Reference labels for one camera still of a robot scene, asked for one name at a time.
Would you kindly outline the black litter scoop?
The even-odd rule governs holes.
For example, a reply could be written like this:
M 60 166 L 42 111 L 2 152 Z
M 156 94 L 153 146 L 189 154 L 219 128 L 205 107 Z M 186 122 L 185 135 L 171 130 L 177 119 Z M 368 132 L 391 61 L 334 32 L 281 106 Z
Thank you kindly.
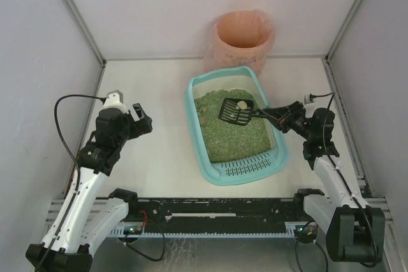
M 246 110 L 239 110 L 237 108 L 237 103 L 239 101 L 245 101 L 248 105 Z M 231 118 L 229 115 L 234 113 L 236 115 L 235 118 Z M 261 109 L 255 109 L 255 102 L 253 100 L 248 99 L 235 99 L 235 98 L 224 98 L 221 109 L 219 110 L 218 119 L 222 120 L 223 122 L 245 126 L 247 125 L 252 118 L 266 118 L 266 113 L 263 113 Z

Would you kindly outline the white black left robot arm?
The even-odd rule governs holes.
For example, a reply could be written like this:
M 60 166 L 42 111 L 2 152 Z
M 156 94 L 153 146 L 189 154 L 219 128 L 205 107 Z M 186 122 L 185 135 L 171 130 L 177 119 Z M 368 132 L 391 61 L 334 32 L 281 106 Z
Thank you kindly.
M 111 230 L 127 216 L 139 213 L 137 194 L 117 188 L 101 211 L 89 218 L 125 143 L 152 132 L 152 119 L 142 106 L 136 103 L 133 109 L 138 120 L 120 103 L 99 112 L 96 129 L 78 156 L 80 170 L 57 218 L 41 243 L 29 245 L 25 253 L 35 271 L 89 271 L 96 251 Z

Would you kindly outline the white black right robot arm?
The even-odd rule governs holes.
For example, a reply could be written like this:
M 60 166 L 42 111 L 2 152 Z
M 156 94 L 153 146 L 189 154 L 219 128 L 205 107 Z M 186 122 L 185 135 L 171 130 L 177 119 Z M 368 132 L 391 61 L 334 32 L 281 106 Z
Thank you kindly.
M 340 154 L 332 141 L 335 114 L 318 108 L 308 118 L 298 101 L 258 111 L 282 132 L 294 131 L 304 139 L 303 157 L 322 181 L 327 195 L 303 198 L 303 209 L 325 232 L 326 247 L 334 262 L 358 262 L 373 268 L 382 261 L 385 215 L 363 198 L 342 172 Z

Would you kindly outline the green cat litter pellets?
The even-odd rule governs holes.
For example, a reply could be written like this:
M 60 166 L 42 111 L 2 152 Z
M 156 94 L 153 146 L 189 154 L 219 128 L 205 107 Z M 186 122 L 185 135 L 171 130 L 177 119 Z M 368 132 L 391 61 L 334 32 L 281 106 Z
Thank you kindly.
M 198 119 L 204 118 L 201 133 L 210 162 L 228 162 L 258 155 L 272 149 L 265 123 L 261 119 L 251 120 L 246 126 L 233 125 L 218 119 L 224 98 L 253 100 L 245 90 L 218 90 L 206 93 L 194 100 Z M 206 106 L 206 113 L 199 113 Z

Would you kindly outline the pale green litter clump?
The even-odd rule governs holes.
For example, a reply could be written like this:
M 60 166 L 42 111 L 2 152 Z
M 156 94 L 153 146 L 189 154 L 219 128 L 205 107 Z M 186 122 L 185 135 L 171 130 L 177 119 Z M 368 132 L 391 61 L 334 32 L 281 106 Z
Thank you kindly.
M 201 125 L 206 125 L 207 124 L 207 121 L 204 118 L 200 118 L 199 122 L 200 122 Z
M 206 113 L 207 112 L 207 107 L 206 106 L 202 106 L 199 108 L 198 110 L 199 113 Z

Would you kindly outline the orange lined waste bin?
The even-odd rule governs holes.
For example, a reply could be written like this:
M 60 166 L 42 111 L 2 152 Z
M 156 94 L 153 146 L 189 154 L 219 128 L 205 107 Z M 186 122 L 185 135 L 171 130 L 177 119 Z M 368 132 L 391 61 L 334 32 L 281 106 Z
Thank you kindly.
M 260 10 L 232 11 L 214 24 L 203 57 L 205 72 L 239 66 L 260 75 L 275 41 L 275 27 Z

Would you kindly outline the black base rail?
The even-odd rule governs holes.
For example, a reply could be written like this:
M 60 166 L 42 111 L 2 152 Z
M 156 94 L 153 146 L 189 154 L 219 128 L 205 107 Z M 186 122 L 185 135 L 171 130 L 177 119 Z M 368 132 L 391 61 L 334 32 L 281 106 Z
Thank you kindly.
M 291 198 L 139 198 L 150 225 L 165 229 L 306 223 L 312 220 Z

